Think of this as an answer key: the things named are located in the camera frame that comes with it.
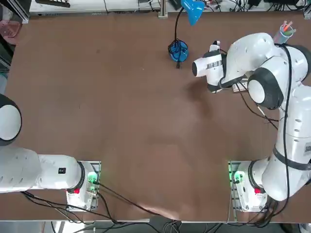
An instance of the lamp base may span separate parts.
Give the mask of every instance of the lamp base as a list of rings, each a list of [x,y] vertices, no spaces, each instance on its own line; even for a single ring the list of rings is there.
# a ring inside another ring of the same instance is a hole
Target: lamp base
[[[184,62],[189,54],[188,46],[181,40],[175,40],[169,46],[169,54],[173,61]]]

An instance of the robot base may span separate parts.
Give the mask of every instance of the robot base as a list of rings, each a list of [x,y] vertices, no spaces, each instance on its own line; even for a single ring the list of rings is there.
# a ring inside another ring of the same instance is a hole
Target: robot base
[[[243,212],[260,212],[267,202],[267,193],[257,193],[248,176],[248,167],[251,161],[230,161],[229,172],[233,181],[231,195],[236,209]]]
[[[80,161],[85,169],[85,177],[82,187],[74,190],[73,193],[66,191],[67,204],[78,206],[86,210],[95,210],[98,207],[99,186],[92,181],[100,181],[101,162],[99,161]],[[83,211],[81,209],[68,207],[69,211]]]

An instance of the marker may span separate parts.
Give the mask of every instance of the marker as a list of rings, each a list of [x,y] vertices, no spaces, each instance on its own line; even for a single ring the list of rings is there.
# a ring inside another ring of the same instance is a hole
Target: marker
[[[291,30],[291,31],[288,31],[288,32],[284,32],[285,35],[291,35],[291,34],[294,34],[297,30],[294,29],[294,30]]]
[[[290,22],[289,24],[287,24],[287,25],[285,26],[285,28],[283,29],[284,32],[286,32],[286,30],[287,30],[292,24],[293,24],[293,22]]]
[[[284,21],[284,23],[283,23],[283,25],[282,25],[282,27],[281,27],[281,28],[283,28],[283,29],[284,29],[284,27],[285,27],[286,23],[287,23],[287,21]]]

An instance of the black logo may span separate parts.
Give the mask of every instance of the black logo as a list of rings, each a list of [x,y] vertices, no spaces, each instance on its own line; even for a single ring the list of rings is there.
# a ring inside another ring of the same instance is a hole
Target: black logo
[[[58,169],[58,174],[65,174],[66,173],[66,168],[65,167],[60,167]]]
[[[311,151],[311,146],[306,146],[305,153]]]

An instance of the pink object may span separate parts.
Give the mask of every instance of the pink object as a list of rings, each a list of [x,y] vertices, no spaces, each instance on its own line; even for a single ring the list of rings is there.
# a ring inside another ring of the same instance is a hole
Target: pink object
[[[6,42],[16,45],[16,35],[20,30],[21,24],[17,21],[0,21],[0,34],[6,40]]]

